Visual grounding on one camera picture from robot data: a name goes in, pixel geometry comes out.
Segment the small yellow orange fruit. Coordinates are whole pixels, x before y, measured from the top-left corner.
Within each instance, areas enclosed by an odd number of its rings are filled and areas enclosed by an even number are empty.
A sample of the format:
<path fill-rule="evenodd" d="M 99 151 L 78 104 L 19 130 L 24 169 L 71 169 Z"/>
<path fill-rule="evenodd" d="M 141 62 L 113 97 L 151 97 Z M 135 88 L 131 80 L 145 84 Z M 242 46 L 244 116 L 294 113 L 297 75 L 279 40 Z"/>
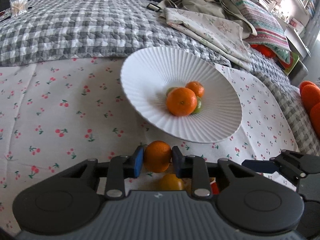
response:
<path fill-rule="evenodd" d="M 166 174 L 159 180 L 158 189 L 161 191 L 181 191 L 184 190 L 184 182 L 175 174 Z"/>

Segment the red tomato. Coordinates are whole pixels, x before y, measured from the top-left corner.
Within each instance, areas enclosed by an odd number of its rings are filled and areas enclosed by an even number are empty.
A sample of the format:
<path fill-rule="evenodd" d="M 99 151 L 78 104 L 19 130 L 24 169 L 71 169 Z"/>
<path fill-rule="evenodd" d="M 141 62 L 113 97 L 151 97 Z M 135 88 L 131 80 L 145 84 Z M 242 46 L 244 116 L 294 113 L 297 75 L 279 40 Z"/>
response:
<path fill-rule="evenodd" d="M 218 195 L 220 193 L 220 190 L 217 186 L 215 178 L 210 178 L 210 187 L 211 187 L 213 195 Z"/>

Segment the large orange mandarin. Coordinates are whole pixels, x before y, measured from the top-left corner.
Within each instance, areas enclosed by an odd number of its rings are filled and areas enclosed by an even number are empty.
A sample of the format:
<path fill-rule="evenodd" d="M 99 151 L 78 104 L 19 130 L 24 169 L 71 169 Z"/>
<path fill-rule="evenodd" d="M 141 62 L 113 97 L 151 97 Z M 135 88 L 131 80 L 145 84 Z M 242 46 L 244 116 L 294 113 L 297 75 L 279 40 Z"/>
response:
<path fill-rule="evenodd" d="M 197 106 L 195 93 L 185 87 L 177 87 L 166 97 L 166 107 L 168 111 L 178 117 L 191 115 Z"/>

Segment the green kiwi fruit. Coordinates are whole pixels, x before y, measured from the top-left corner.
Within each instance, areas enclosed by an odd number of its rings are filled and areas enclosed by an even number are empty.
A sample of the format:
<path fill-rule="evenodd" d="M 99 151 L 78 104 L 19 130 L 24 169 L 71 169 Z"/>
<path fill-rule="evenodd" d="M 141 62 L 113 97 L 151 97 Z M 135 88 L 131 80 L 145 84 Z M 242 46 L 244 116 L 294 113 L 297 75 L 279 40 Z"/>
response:
<path fill-rule="evenodd" d="M 202 100 L 200 97 L 197 96 L 197 106 L 196 108 L 193 110 L 192 114 L 198 114 L 200 113 L 202 108 Z"/>

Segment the small green lime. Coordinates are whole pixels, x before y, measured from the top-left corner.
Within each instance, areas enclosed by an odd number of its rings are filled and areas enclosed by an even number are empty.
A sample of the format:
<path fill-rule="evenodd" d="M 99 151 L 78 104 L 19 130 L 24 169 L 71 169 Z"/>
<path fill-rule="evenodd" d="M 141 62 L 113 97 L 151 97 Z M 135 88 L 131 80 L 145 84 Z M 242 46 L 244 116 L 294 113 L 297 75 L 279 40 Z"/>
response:
<path fill-rule="evenodd" d="M 169 93 L 170 93 L 172 90 L 175 90 L 175 89 L 176 89 L 176 87 L 170 87 L 170 88 L 168 88 L 167 91 L 166 91 L 166 96 L 168 96 Z"/>

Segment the orange fuzzy cushion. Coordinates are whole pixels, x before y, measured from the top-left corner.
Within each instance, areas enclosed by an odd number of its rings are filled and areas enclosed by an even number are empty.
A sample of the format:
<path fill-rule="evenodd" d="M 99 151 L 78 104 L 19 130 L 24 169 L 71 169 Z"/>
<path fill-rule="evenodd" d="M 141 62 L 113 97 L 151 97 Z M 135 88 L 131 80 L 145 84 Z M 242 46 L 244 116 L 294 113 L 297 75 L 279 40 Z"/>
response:
<path fill-rule="evenodd" d="M 309 115 L 313 129 L 319 137 L 320 134 L 320 88 L 311 81 L 303 81 L 299 87 L 300 97 L 306 112 Z"/>

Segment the white ribbed plate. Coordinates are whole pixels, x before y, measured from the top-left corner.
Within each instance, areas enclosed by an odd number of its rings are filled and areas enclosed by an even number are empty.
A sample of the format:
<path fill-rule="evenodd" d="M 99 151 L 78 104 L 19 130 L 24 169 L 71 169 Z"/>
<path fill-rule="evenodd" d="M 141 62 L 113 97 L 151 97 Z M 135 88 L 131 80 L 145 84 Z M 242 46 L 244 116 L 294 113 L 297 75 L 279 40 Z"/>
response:
<path fill-rule="evenodd" d="M 214 65 L 183 50 L 153 47 L 125 59 L 120 81 L 130 105 L 173 137 L 208 144 L 233 136 L 240 99 Z"/>

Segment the green red book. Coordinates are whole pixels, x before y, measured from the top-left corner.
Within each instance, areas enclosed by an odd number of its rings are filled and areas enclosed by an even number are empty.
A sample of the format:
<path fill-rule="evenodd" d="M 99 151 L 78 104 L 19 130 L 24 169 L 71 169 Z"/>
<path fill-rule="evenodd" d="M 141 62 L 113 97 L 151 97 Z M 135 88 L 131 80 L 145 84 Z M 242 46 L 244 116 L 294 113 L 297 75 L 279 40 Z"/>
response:
<path fill-rule="evenodd" d="M 294 69 L 294 67 L 296 66 L 296 64 L 299 61 L 299 55 L 297 55 L 294 52 L 290 52 L 290 62 L 289 63 L 285 63 L 284 61 L 278 60 L 280 63 L 280 68 L 282 69 L 282 71 L 284 72 L 284 74 L 286 76 L 288 76 L 292 70 Z"/>

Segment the orange plush under pillow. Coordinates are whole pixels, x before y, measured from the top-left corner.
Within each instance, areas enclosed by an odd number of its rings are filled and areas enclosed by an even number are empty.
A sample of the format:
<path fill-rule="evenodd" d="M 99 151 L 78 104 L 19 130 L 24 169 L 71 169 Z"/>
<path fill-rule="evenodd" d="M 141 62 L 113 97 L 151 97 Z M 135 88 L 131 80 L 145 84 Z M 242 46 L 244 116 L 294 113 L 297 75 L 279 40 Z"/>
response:
<path fill-rule="evenodd" d="M 264 55 L 267 58 L 274 58 L 276 56 L 274 51 L 272 51 L 270 48 L 263 44 L 250 44 L 250 46 L 253 49 L 259 51 L 262 55 Z"/>

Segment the striped patterned pillow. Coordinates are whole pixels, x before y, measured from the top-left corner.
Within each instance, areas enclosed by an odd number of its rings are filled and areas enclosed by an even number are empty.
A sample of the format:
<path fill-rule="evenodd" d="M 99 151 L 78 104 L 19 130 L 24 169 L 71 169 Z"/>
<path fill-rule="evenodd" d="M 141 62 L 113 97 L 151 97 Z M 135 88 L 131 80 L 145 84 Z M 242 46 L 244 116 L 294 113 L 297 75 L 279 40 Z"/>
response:
<path fill-rule="evenodd" d="M 255 27 L 257 36 L 249 35 L 245 41 L 250 44 L 263 44 L 276 54 L 275 57 L 290 62 L 290 48 L 283 28 L 274 16 L 250 0 L 231 0 L 244 17 Z"/>

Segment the floral folded cloth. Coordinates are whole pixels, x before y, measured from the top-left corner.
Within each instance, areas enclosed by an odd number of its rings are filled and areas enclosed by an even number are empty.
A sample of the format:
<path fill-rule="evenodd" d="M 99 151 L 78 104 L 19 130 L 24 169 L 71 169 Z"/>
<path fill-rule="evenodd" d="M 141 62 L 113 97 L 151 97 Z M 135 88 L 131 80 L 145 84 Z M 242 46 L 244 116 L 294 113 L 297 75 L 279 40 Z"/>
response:
<path fill-rule="evenodd" d="M 234 21 L 182 9 L 165 8 L 160 16 L 172 28 L 199 41 L 232 63 L 252 70 L 243 27 Z"/>

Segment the beige canvas bag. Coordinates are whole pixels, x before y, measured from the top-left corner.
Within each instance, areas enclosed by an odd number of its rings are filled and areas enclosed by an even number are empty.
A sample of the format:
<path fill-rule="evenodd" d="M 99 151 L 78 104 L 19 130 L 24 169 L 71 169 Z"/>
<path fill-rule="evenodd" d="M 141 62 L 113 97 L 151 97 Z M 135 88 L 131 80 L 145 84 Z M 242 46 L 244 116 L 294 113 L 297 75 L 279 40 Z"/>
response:
<path fill-rule="evenodd" d="M 159 3 L 149 3 L 147 9 L 154 12 L 163 12 L 165 8 L 182 9 L 193 12 L 200 12 L 226 20 L 234 21 L 244 29 L 244 39 L 249 35 L 257 36 L 257 30 L 240 9 L 231 0 L 162 0 Z"/>

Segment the white bookshelf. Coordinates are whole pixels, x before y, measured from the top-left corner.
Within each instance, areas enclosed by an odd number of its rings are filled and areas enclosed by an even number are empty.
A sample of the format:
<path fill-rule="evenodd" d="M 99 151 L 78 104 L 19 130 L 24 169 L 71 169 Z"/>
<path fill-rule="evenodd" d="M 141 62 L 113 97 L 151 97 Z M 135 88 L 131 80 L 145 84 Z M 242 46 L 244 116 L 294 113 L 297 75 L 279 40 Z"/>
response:
<path fill-rule="evenodd" d="M 299 36 L 311 50 L 319 34 L 319 0 L 282 0 L 280 11 L 289 21 L 295 19 L 303 25 Z"/>

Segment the grey checkered quilt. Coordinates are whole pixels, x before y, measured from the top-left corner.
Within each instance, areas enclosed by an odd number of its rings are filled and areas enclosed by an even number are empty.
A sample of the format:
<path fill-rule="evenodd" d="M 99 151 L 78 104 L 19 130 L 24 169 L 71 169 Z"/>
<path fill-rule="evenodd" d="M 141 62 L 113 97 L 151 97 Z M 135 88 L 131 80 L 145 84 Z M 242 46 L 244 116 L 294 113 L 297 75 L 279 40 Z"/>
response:
<path fill-rule="evenodd" d="M 1 23 L 1 66 L 50 60 L 127 57 L 148 47 L 182 49 L 209 63 L 226 56 L 169 27 L 146 0 L 31 0 Z"/>

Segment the clear bag of swabs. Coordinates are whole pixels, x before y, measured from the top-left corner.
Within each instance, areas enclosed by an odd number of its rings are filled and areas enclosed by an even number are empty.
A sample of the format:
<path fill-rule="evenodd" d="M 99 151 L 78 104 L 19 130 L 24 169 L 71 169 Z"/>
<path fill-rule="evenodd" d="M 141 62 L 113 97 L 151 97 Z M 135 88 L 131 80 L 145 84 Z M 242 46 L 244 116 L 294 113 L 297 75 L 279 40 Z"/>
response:
<path fill-rule="evenodd" d="M 11 16 L 17 17 L 28 11 L 29 0 L 10 0 Z"/>

